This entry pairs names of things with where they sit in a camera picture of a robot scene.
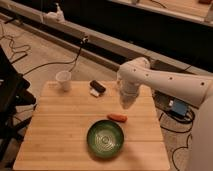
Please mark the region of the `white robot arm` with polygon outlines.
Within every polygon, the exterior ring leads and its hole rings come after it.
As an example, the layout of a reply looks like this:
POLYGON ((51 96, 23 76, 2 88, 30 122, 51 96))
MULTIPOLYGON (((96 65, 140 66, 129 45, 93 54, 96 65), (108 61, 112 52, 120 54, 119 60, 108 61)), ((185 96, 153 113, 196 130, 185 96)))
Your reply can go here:
POLYGON ((120 99, 133 104, 140 86, 180 99, 198 109, 186 171, 213 171, 213 76, 157 71, 143 57, 123 63, 118 70, 120 99))

